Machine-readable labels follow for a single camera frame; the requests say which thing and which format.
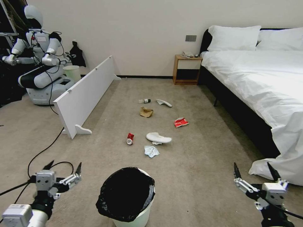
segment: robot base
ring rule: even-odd
[[[27,93],[31,99],[31,101],[36,105],[53,105],[53,101],[62,95],[65,91],[67,91],[71,86],[75,83],[72,79],[63,76],[62,78],[57,79],[53,82],[53,89],[51,93],[51,84],[45,88],[41,89],[33,89],[27,88]]]

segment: white trash bin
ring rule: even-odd
[[[142,169],[139,169],[142,173],[144,173],[145,175],[149,176],[147,172],[145,172],[144,170]],[[155,199],[155,196],[154,198],[152,199],[152,201],[150,202],[150,204],[145,208],[145,210],[143,210],[137,217],[135,220],[133,220],[132,222],[122,222],[122,221],[118,221],[118,220],[115,220],[113,219],[115,225],[117,227],[144,227],[146,226],[146,223],[148,221],[148,218],[149,218],[149,213],[151,211],[151,207],[152,207],[152,203]]]
[[[71,78],[75,83],[81,80],[79,66],[65,66],[63,70],[66,76]]]

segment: black trash bag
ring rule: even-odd
[[[113,173],[102,185],[96,207],[101,215],[131,222],[154,198],[155,181],[137,167]]]

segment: telephone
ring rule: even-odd
[[[190,57],[193,57],[193,54],[190,51],[183,51],[182,57],[190,58]]]

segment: bed leg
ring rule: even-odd
[[[214,107],[216,107],[218,104],[218,99],[216,98],[215,103],[214,103]]]

